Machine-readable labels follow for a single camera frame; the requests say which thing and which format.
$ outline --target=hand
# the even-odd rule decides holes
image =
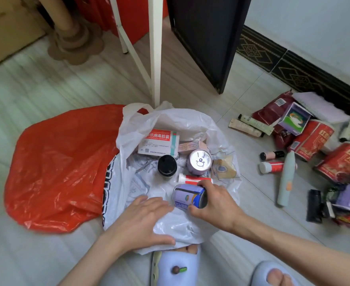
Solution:
[[[206,207],[199,209],[189,206],[191,216],[207,221],[220,230],[232,233],[237,221],[246,217],[244,211],[236,204],[225,187],[214,185],[210,180],[198,183],[207,191]]]
[[[172,210],[173,206],[161,197],[139,196],[103,233],[104,240],[109,241],[111,247],[121,247],[121,255],[154,245],[175,245],[172,236],[153,232],[156,222]]]

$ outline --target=black patterned baseboard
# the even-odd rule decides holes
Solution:
[[[315,91],[350,114],[348,84],[254,30],[244,26],[237,52],[297,91]]]
[[[287,49],[244,26],[236,52],[267,72],[280,61]]]

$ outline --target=person's right arm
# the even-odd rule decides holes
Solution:
[[[278,230],[247,216],[228,191],[209,180],[203,209],[189,206],[190,214],[248,240],[298,271],[317,286],[350,286],[350,255]]]

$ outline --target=white metal leg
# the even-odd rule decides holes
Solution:
[[[117,0],[110,0],[111,9],[113,10],[113,15],[115,19],[115,24],[117,25],[119,40],[121,41],[122,52],[125,54],[128,52],[125,40],[122,38],[119,29],[122,27],[121,18],[119,16],[119,10],[117,5]]]
[[[149,0],[151,94],[158,107],[161,90],[163,0]]]
[[[150,61],[151,78],[144,68],[141,59],[130,42],[119,16],[117,0],[110,0],[115,23],[117,24],[119,40],[122,45],[122,52],[130,52],[144,81],[146,82],[154,107],[159,106],[161,90],[161,57],[162,57],[162,20],[163,20],[163,0],[148,0],[149,2],[149,30],[150,30]]]

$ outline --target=tile floor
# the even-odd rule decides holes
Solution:
[[[105,50],[81,66],[68,66],[48,57],[47,38],[40,39],[0,64],[0,285],[55,285],[85,254],[101,233],[99,219],[70,235],[26,231],[3,208],[3,187],[16,141],[31,124],[65,111],[106,103],[150,102],[135,63],[121,52],[119,39],[104,35]],[[135,44],[149,68],[149,36]],[[295,189],[289,206],[275,206],[279,175],[259,174],[258,154],[275,149],[272,139],[251,138],[229,129],[231,118],[251,114],[289,87],[239,56],[235,56],[225,92],[218,95],[201,70],[163,22],[161,101],[210,115],[237,148],[243,183],[240,205],[248,214],[279,230],[350,253],[350,231],[330,222],[305,221],[311,188],[327,182],[298,161]],[[199,285],[247,285],[254,266],[277,260],[259,247],[218,232],[203,245]],[[105,275],[102,285],[148,285],[150,256],[128,254]],[[301,285],[310,285],[293,270]]]

